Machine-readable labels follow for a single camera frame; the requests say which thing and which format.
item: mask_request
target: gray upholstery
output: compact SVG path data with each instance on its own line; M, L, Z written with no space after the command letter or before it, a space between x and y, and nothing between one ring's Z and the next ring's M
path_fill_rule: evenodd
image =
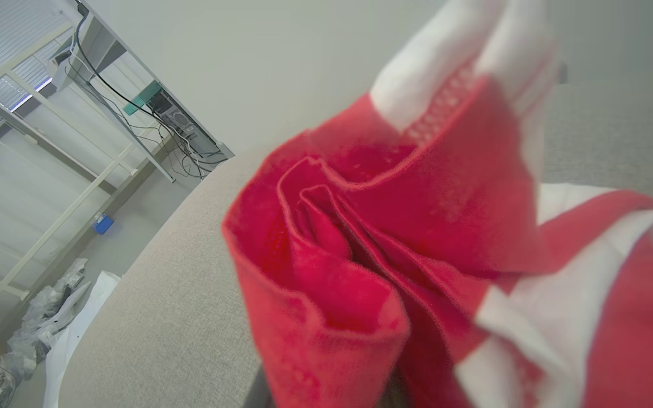
M546 180L653 195L653 75L560 86ZM62 408L241 406L258 358L223 215L265 152L219 166L124 275L70 361Z
M653 73L559 86L546 124L544 181L653 196Z

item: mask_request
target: red and white towel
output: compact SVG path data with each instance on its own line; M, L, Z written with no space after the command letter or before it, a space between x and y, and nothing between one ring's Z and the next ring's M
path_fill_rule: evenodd
M539 0L452 0L223 233L275 401L653 406L653 199L542 184Z

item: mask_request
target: window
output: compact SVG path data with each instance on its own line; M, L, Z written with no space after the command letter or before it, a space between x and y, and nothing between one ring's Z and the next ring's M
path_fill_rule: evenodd
M62 24L50 0L0 0L0 67ZM51 81L44 63L57 50L52 42L13 69L36 90ZM0 105L13 111L32 96L11 78L0 79Z

